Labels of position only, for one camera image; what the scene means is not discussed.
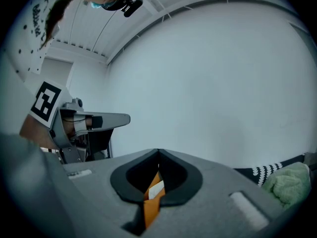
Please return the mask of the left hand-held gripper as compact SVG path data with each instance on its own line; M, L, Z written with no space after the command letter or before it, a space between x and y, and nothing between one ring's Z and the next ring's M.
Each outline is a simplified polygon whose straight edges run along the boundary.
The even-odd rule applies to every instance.
M92 125L88 126L88 155L105 152L109 156L109 143L113 129L128 125L131 117L119 113L83 114L82 101L73 98L66 87L51 81L42 81L36 92L36 101L30 115L39 121L48 132L50 141L59 151L63 164L85 162L87 146L68 139L64 132L62 118L88 116Z

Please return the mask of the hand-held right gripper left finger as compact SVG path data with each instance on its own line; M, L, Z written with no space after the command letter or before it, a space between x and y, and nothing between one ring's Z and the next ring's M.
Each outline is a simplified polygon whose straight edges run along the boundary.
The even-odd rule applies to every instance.
M159 237L159 220L146 227L144 214L146 191L159 170L157 149L63 168L75 237Z

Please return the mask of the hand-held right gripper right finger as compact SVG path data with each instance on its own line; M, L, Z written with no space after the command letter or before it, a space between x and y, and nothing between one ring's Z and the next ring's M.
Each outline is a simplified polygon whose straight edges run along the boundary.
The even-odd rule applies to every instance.
M145 231L147 238L272 238L281 224L281 206L234 169L188 154L166 150L196 167L202 177L197 193L180 206L161 207Z

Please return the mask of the person's left hand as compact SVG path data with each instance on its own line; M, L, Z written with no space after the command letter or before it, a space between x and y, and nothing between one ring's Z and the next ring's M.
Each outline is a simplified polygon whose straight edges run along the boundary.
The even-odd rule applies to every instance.
M75 116L75 117L64 117L62 118L62 124L64 132L66 133L68 139L71 141L76 141L80 144L86 143L87 135L87 125L85 116Z

